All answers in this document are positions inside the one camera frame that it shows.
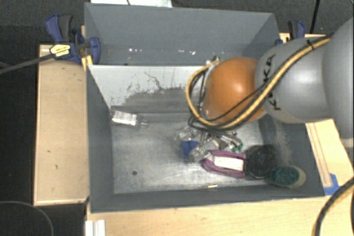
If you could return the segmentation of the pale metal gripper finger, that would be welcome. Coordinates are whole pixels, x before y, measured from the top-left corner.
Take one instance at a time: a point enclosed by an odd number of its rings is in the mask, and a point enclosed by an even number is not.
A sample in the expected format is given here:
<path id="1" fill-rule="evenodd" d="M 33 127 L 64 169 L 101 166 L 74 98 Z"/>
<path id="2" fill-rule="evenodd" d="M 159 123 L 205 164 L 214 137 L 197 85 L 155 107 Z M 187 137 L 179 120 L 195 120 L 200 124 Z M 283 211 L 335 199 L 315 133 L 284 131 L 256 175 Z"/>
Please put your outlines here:
<path id="1" fill-rule="evenodd" d="M 176 141 L 185 142 L 185 141 L 197 141 L 199 136 L 199 131 L 196 129 L 184 129 L 177 132 Z"/>
<path id="2" fill-rule="evenodd" d="M 203 146 L 196 146 L 189 152 L 189 157 L 193 162 L 203 161 L 210 155 L 210 151 Z"/>

